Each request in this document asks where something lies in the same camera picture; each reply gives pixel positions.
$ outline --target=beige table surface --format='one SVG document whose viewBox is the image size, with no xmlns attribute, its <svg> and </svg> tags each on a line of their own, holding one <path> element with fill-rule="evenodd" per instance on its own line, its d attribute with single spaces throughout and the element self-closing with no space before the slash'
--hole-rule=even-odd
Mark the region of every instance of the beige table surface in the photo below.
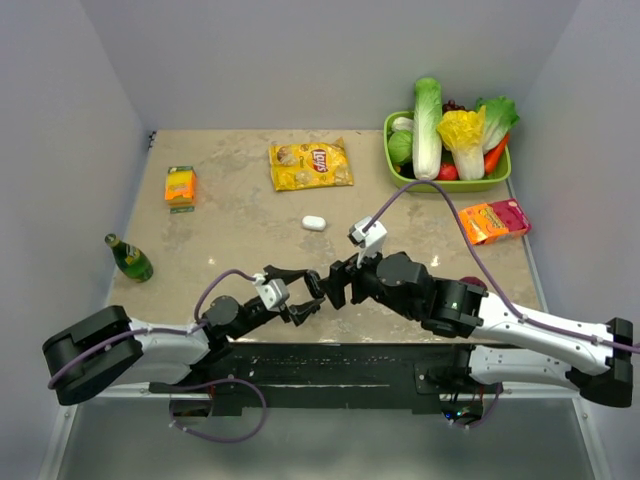
<svg viewBox="0 0 640 480">
<path fill-rule="evenodd" d="M 276 193 L 269 175 L 270 144 L 332 142 L 342 136 L 355 177 L 353 187 Z M 198 175 L 192 213 L 169 213 L 164 198 L 167 168 L 193 165 Z M 373 215 L 396 187 L 389 179 L 381 131 L 202 130 L 159 131 L 150 151 L 127 241 L 151 259 L 155 274 L 136 284 L 116 274 L 110 303 L 151 323 L 185 325 L 194 304 L 219 273 L 239 268 L 252 274 L 265 265 L 311 268 L 322 276 L 335 260 L 356 252 L 349 227 Z M 509 197 L 506 185 L 484 193 L 455 194 L 458 208 Z M 305 215 L 328 222 L 324 232 L 303 230 Z M 387 228 L 385 254 L 406 251 L 434 276 L 482 278 L 451 213 L 437 194 L 405 194 L 381 219 Z M 538 301 L 521 239 L 478 247 L 480 257 L 511 299 L 537 308 Z M 309 299 L 303 282 L 292 285 L 292 303 Z M 230 277 L 205 306 L 226 294 L 240 303 L 255 295 L 251 284 Z M 437 342 L 440 339 L 373 301 L 339 311 L 325 302 L 301 327 L 281 320 L 244 341 Z"/>
</svg>

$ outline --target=bottle cap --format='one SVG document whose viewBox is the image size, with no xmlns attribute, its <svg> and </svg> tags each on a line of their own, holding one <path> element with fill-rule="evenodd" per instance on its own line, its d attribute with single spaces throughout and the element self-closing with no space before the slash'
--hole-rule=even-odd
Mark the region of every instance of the bottle cap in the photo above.
<svg viewBox="0 0 640 480">
<path fill-rule="evenodd" d="M 115 233 L 110 233 L 109 235 L 104 237 L 104 243 L 106 243 L 110 247 L 115 247 L 118 243 L 120 243 L 120 239 Z"/>
</svg>

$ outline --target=lay's logo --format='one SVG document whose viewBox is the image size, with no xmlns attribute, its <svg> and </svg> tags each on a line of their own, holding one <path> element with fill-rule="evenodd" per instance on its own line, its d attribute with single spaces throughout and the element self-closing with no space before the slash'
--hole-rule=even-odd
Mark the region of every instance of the lay's logo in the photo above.
<svg viewBox="0 0 640 480">
<path fill-rule="evenodd" d="M 313 159 L 313 169 L 319 173 L 327 173 L 327 152 L 321 149 L 311 151 L 311 158 Z"/>
</svg>

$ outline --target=white wall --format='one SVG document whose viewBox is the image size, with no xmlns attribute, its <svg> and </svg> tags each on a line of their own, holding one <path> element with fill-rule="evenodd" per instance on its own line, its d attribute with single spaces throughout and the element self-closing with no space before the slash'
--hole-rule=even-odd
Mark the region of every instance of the white wall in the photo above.
<svg viewBox="0 0 640 480">
<path fill-rule="evenodd" d="M 0 63 L 0 477 L 22 480 L 58 410 L 42 342 L 103 305 L 144 135 L 77 0 L 0 2 Z"/>
<path fill-rule="evenodd" d="M 640 2 L 583 0 L 521 109 L 513 180 L 550 310 L 640 335 Z M 638 478 L 640 401 L 598 408 L 615 478 Z"/>
<path fill-rule="evenodd" d="M 579 0 L 81 0 L 149 128 L 381 128 L 434 74 L 523 101 Z"/>
</svg>

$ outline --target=yellow chip bag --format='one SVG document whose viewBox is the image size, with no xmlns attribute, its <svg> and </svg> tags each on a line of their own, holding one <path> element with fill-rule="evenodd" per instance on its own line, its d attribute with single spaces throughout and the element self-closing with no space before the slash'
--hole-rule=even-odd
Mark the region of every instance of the yellow chip bag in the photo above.
<svg viewBox="0 0 640 480">
<path fill-rule="evenodd" d="M 269 147 L 273 186 L 280 190 L 353 185 L 344 141 Z"/>
</svg>

